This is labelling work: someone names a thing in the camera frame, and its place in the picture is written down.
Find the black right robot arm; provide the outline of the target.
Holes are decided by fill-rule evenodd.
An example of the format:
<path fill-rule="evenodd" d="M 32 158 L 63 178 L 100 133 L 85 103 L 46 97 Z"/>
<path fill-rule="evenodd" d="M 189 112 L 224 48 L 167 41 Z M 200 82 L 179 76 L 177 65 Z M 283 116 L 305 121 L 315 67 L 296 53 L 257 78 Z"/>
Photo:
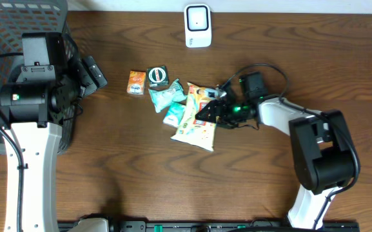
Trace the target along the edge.
<path fill-rule="evenodd" d="M 273 127 L 290 138 L 300 189 L 287 218 L 291 227 L 320 229 L 335 195 L 352 188 L 360 163 L 341 111 L 303 108 L 283 96 L 255 88 L 237 103 L 231 92 L 204 105 L 195 115 L 200 121 L 234 129 L 249 119 Z"/>

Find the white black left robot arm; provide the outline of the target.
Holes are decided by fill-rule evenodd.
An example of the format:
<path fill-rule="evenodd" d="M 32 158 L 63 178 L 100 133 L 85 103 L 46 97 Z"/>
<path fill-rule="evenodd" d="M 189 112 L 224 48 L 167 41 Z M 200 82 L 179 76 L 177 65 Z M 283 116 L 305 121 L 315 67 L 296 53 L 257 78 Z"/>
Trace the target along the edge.
<path fill-rule="evenodd" d="M 80 101 L 106 86 L 93 57 L 58 32 L 22 35 L 23 63 L 0 89 L 7 154 L 5 231 L 58 231 L 56 163 Z"/>

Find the orange tissue pack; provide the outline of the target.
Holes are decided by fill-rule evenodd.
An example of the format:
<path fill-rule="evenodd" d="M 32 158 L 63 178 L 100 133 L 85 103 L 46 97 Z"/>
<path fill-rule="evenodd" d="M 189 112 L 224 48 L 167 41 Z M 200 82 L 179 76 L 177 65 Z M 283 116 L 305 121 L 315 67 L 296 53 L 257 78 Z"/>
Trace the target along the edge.
<path fill-rule="evenodd" d="M 128 79 L 127 93 L 132 95 L 143 95 L 146 82 L 146 73 L 131 71 Z"/>

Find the mint green snack pouch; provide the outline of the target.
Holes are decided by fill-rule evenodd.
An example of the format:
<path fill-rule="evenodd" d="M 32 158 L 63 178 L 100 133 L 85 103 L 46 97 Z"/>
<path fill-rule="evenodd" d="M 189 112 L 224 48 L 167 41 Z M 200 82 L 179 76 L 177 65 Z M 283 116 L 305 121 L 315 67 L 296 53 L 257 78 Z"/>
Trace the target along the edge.
<path fill-rule="evenodd" d="M 179 79 L 174 80 L 169 88 L 161 91 L 149 90 L 149 94 L 156 113 L 171 106 L 173 102 L 182 102 L 187 98 Z"/>

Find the green tissue pack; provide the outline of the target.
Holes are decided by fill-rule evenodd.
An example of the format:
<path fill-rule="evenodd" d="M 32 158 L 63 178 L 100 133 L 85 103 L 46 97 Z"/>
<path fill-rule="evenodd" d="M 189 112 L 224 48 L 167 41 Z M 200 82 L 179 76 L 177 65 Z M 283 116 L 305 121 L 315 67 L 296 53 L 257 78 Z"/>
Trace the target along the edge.
<path fill-rule="evenodd" d="M 183 104 L 177 102 L 172 103 L 163 119 L 163 123 L 178 128 L 184 116 L 185 109 L 186 106 Z"/>

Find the round green white item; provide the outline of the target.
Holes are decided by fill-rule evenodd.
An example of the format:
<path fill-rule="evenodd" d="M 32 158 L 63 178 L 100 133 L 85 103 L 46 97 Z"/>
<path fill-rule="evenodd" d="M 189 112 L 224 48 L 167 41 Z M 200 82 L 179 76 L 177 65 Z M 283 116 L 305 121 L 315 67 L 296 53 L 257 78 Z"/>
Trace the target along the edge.
<path fill-rule="evenodd" d="M 148 68 L 146 72 L 150 88 L 167 86 L 169 84 L 168 72 L 165 66 Z"/>

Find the yellow white snack bag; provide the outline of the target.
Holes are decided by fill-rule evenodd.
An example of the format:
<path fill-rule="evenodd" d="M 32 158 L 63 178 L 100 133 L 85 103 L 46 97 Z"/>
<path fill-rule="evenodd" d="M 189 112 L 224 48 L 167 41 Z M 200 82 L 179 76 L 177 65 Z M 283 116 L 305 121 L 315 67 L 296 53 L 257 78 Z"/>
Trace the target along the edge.
<path fill-rule="evenodd" d="M 188 83 L 186 109 L 172 140 L 185 142 L 208 151 L 213 151 L 216 124 L 195 118 L 210 101 L 218 99 L 216 90 Z"/>

